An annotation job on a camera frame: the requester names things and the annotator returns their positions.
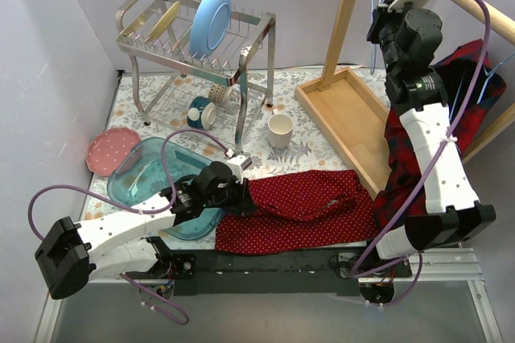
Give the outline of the red plaid skirt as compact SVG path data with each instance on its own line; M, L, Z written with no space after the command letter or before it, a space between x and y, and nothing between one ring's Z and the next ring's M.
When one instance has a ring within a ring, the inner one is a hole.
M470 41L456 48L456 50L435 65L435 71L442 78L449 97L449 111L452 107L462 75L465 75L465 89L472 78L476 68L482 39ZM472 141L484 120L487 112L499 100L506 89L506 83L499 75L495 75L488 83L488 88L482 102L477 105L475 101L484 83L484 68L492 70L489 58L485 57L474 90L468 101L466 110L455 130L453 136L457 138L459 153L472 147ZM460 94L459 107L465 93ZM406 130L402 127L395 110L390 110L385 124L385 139L389 148L390 174L385 188L380 191L373 202L373 217L378 229L384 229L394 214L401 208L415 185L421 178L418 161ZM474 204L470 209L457 212L459 224L457 229L451 231L445 240L431 240L439 230L449 225L448 214L431 220L421 220L426 216L425 192L420 191L393 228L376 244L377 252L382 258L394 258L398 255L414 253L417 247L412 246L406 235L405 223L415 226L413 235L418 248L425 250L449 243L466 241L476 236L496 219L495 209L492 205Z

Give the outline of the red polka dot cloth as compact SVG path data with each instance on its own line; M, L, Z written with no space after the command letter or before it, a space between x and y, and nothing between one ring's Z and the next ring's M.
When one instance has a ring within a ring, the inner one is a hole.
M247 217L226 215L215 249L275 254L375 238L373 201L352 170L310 170L249 183L257 206Z

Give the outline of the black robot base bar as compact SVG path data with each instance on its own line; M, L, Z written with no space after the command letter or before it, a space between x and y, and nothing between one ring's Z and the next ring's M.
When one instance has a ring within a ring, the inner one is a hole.
M358 296L349 276L363 246L323 247L269 255L239 255L214 250L177 250L148 272L128 276L144 283L172 281L173 294L311 294Z

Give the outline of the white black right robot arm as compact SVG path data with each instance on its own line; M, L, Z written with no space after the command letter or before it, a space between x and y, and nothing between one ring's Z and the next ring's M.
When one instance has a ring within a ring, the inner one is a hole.
M466 240L496 218L468 182L451 133L447 92L431 67L442 41L442 21L414 0L385 0L373 12L367 40L380 47L385 89L407 133L421 177L364 256L368 273L429 247Z

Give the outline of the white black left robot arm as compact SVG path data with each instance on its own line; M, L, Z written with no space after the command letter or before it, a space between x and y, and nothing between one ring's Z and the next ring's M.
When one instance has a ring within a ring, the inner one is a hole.
M126 272L165 277L171 252L150 233L197 218L206 209L247 216L257 211L249 180L227 163L213 162L199 175L171 181L151 198L106 217L56 221L35 252L49 295L62 300L89 281Z

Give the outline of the floral tablecloth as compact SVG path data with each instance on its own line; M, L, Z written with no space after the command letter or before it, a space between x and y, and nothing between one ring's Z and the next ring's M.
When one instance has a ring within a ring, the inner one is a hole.
M262 95L256 92L250 97L248 120L252 126L245 134L243 148L252 159L245 176L250 180L282 176L310 170L345 171L352 170L336 154L322 132L308 116L295 98L297 86L319 76L314 69L277 71L274 74L274 106L272 109L261 105ZM208 135L189 133L186 130L187 107L194 97L208 93L209 83L196 77L143 75L140 78L141 99L151 103L155 96L159 101L154 106L155 113L165 119L164 125L145 125L138 115L132 97L132 80L124 76L114 101L109 126L127 127L136 131L142 138L171 138L178 144L210 161L222 159L222 147L231 145L234 138L233 121L239 110L239 92L234 92L230 100L217 108L214 127ZM267 122L273 110L287 114L294 121L294 130L289 145L283 150L274 149L268 141ZM173 130L178 134L171 135ZM207 236L194 240L178 239L165 230L164 240L172 249L215 249L216 229Z

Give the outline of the clear blue glass tray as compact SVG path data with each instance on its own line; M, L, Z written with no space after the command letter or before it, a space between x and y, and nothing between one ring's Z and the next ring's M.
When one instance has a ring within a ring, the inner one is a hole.
M161 160L162 138L147 138L133 147L107 183L110 200L134 206L169 186ZM165 150L169 172L174 181L187 175L198 175L211 161L180 145L168 143ZM205 209L199 217L165 231L184 241L194 241L210 234L225 212Z

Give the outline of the white ceramic mug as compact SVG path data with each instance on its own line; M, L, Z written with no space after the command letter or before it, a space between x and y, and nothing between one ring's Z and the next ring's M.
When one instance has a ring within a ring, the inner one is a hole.
M294 126L294 121L290 116L273 110L267 122L270 145L277 150L285 149L291 141Z

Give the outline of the patterned cup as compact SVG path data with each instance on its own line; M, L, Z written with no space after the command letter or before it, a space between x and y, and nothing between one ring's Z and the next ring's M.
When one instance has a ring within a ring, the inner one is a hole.
M213 84L208 92L208 98L216 105L224 105L230 100L232 92L232 86Z

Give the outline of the pink polka dot plate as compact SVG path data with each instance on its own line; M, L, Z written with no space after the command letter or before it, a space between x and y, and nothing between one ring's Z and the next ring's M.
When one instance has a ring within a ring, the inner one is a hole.
M88 146L84 160L88 169L99 176L129 171L141 158L139 134L127 127L110 128L99 134Z

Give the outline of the steel dish rack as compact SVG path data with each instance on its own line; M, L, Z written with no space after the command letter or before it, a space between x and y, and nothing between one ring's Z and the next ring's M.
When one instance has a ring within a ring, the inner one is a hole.
M200 0L126 0L115 15L116 43L130 59L133 100L145 125L155 121L151 111L160 97L155 96L149 105L142 104L140 59L171 69L173 80L193 76L213 84L238 86L240 106L231 144L241 153L245 134L252 126L247 118L250 97L259 92L263 95L261 105L273 104L276 16L231 10L231 21L220 46L210 56L199 56L189 47L199 6ZM262 47L267 48L264 86L249 80L249 64Z

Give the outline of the light blue plate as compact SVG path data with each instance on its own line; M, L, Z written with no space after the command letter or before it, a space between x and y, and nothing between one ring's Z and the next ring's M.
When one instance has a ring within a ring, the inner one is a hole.
M232 15L232 0L202 0L190 33L190 52L195 60L210 56L225 37Z

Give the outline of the cream yellow plate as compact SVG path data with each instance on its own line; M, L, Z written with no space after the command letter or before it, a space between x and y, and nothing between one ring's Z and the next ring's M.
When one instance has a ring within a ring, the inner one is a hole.
M179 10L180 2L174 2L153 26L146 38L146 42L154 42L155 40L158 40L164 31L173 23L179 13Z

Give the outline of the wooden clothes rack frame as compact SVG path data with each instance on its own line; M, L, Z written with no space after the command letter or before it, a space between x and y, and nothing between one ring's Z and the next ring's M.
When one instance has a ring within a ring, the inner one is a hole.
M451 0L484 23L480 7L472 0ZM340 0L321 77L299 85L295 97L330 142L344 163L356 171L370 196L375 196L389 176L389 149L383 136L387 108L350 68L336 71L337 59L356 0ZM486 4L491 28L514 45L514 20ZM465 151L466 163L514 123L514 103L479 134Z

